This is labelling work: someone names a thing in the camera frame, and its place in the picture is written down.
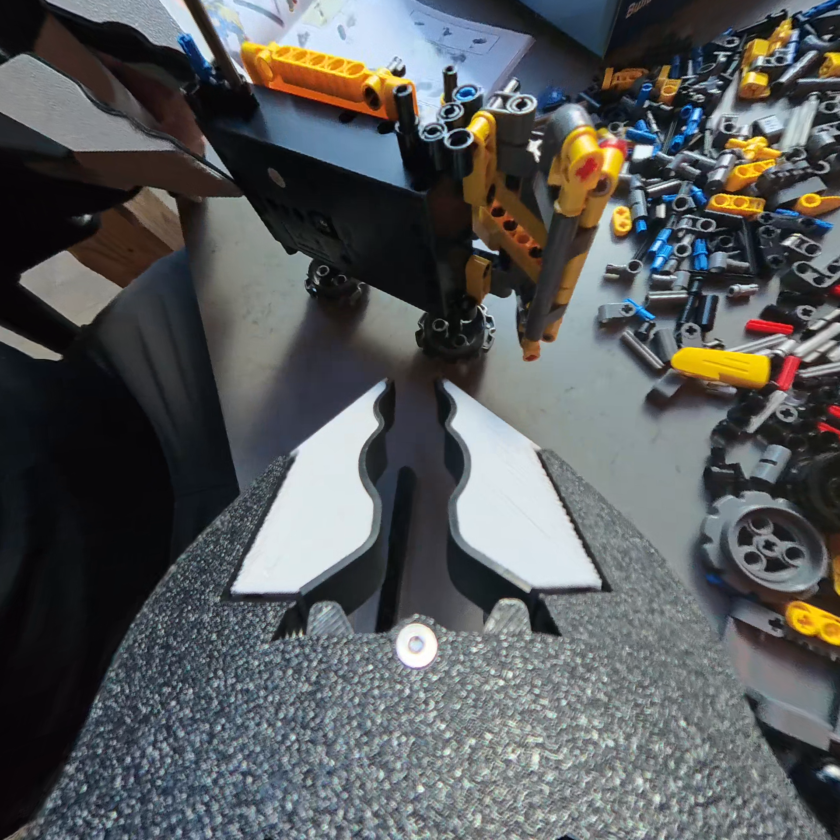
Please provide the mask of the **yellow rounded bullet piece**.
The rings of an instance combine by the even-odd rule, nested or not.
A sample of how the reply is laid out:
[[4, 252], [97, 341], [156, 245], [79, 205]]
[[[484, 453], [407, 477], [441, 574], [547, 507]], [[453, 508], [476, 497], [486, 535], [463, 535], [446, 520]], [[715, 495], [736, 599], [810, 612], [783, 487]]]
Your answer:
[[673, 370], [704, 382], [760, 389], [771, 379], [771, 360], [757, 353], [685, 347], [670, 359]]

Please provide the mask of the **instruction booklet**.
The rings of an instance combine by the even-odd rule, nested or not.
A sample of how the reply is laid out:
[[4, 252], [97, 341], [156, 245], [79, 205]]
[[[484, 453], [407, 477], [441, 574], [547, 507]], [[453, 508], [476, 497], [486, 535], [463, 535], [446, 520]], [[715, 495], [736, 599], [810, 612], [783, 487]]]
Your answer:
[[477, 23], [414, 1], [204, 1], [228, 53], [243, 66], [246, 41], [313, 49], [385, 67], [399, 59], [418, 93], [442, 94], [442, 72], [453, 66], [461, 83], [497, 88], [509, 78], [533, 38]]

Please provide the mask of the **dark wheel hub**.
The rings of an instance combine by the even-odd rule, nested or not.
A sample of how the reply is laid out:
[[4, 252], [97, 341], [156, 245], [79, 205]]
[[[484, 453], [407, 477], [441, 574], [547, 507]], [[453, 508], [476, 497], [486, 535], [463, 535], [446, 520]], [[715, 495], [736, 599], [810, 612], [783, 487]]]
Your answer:
[[798, 459], [783, 478], [784, 494], [814, 525], [839, 530], [839, 452]]

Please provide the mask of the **grey desk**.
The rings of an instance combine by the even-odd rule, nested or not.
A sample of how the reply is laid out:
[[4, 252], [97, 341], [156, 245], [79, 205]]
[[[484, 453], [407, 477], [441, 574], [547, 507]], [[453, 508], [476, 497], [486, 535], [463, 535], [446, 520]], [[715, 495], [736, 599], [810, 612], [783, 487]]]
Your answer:
[[[548, 449], [541, 460], [601, 591], [504, 598], [519, 625], [282, 637], [370, 597], [233, 597], [274, 500], [288, 433], [220, 399], [255, 484], [154, 600], [178, 635], [162, 701], [167, 759], [117, 803], [130, 837], [827, 838], [772, 755], [695, 600], [644, 536]], [[490, 613], [499, 601], [479, 601]]]

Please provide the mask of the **dark grey toothed panel piece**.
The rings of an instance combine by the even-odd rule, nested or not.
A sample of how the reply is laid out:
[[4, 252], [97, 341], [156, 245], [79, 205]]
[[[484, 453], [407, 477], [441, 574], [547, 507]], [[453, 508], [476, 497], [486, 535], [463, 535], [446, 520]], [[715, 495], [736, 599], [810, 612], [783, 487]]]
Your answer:
[[784, 615], [744, 597], [731, 599], [722, 639], [757, 719], [838, 752], [838, 646], [799, 633]]

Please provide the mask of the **blue cardboard box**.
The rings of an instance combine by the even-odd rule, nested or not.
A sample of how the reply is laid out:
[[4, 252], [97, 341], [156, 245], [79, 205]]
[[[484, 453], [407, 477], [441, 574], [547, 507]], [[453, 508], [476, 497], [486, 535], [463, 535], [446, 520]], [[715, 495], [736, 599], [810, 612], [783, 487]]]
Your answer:
[[680, 1], [520, 1], [560, 32], [599, 57], [624, 46], [646, 28], [667, 22]]

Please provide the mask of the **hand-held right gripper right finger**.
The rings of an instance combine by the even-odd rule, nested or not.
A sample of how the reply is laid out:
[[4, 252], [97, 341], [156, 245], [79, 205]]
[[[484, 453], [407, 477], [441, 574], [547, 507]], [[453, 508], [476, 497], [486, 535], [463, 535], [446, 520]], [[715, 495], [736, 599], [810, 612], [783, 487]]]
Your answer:
[[603, 578], [540, 447], [450, 380], [436, 383], [448, 501], [448, 573], [470, 601], [599, 592]]

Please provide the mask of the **black axle rod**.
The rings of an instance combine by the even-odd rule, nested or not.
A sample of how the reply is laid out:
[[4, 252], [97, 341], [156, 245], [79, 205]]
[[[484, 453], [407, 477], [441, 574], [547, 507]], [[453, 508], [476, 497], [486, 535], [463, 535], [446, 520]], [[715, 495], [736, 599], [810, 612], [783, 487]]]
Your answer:
[[374, 631], [383, 634], [396, 624], [403, 590], [406, 556], [417, 487], [415, 471], [404, 466], [397, 473], [391, 526], [387, 540], [385, 578], [380, 590]]

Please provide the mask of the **yellow toy vehicle model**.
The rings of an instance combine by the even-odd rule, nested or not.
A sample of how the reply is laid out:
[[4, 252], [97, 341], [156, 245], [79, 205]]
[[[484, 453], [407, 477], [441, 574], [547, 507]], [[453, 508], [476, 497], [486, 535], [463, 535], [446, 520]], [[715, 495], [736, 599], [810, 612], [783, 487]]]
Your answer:
[[485, 299], [512, 295], [525, 361], [556, 340], [627, 160], [627, 142], [581, 102], [550, 112], [510, 76], [484, 89], [442, 72], [436, 101], [400, 59], [362, 61], [275, 42], [241, 45], [213, 27], [208, 60], [179, 41], [199, 128], [273, 238], [311, 258], [306, 289], [359, 299], [362, 286], [422, 311], [421, 351], [487, 352]]

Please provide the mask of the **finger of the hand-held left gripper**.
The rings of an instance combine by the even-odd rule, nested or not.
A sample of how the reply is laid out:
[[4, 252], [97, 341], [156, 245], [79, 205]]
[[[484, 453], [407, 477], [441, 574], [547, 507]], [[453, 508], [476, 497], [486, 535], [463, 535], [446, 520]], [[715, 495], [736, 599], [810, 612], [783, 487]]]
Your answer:
[[31, 55], [2, 64], [2, 117], [23, 129], [34, 166], [71, 180], [128, 191], [153, 187], [192, 197], [241, 189], [172, 136], [95, 99], [74, 78]]
[[158, 1], [42, 1], [79, 41], [156, 76], [192, 76], [181, 30]]

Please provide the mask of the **yellow thin holed beam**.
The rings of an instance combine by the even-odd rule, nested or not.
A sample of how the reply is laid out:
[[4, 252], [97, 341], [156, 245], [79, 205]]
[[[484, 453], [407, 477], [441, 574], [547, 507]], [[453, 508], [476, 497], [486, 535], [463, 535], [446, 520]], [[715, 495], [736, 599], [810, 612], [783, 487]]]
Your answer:
[[839, 646], [839, 617], [802, 601], [789, 602], [784, 619], [798, 634], [816, 638], [826, 644]]

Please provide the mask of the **person's dark jeans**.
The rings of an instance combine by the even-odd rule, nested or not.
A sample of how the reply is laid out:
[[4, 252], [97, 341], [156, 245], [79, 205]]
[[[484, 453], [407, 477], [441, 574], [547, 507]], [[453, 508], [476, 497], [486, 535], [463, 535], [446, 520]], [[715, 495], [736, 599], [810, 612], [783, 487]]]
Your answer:
[[84, 328], [82, 344], [127, 386], [161, 445], [175, 560], [239, 493], [186, 250], [122, 289]]

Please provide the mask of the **pile of small building pieces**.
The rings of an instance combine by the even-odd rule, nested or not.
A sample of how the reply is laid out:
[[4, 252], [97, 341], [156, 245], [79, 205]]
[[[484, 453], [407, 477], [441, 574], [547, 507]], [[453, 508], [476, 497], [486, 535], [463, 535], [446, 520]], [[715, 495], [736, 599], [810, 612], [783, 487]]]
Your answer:
[[[626, 326], [622, 341], [657, 373], [654, 407], [689, 385], [728, 404], [709, 434], [707, 512], [746, 490], [792, 502], [793, 463], [839, 452], [838, 255], [825, 252], [838, 245], [838, 2], [779, 8], [692, 49], [670, 38], [604, 68], [574, 102], [628, 146], [611, 226], [637, 248], [603, 279], [634, 298], [601, 307], [601, 325]], [[685, 347], [768, 356], [770, 382], [689, 378], [670, 366]], [[728, 613], [744, 597], [838, 616], [838, 532], [816, 527], [829, 571], [806, 598], [740, 593], [700, 560]]]

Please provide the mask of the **grey spoked wheel hub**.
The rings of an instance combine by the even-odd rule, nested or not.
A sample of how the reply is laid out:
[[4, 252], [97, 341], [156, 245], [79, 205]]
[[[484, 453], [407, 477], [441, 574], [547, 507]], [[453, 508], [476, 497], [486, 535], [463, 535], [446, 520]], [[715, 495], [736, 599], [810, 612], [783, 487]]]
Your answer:
[[827, 577], [826, 541], [792, 502], [746, 490], [713, 501], [700, 525], [706, 570], [743, 594], [803, 599]]

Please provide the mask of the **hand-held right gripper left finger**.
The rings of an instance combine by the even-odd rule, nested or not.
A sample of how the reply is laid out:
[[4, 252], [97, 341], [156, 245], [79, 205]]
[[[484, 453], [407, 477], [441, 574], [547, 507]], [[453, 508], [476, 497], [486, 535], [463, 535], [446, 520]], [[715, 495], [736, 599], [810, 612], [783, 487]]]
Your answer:
[[384, 568], [376, 482], [387, 458], [395, 387], [383, 379], [290, 455], [231, 585], [233, 597], [371, 597]]

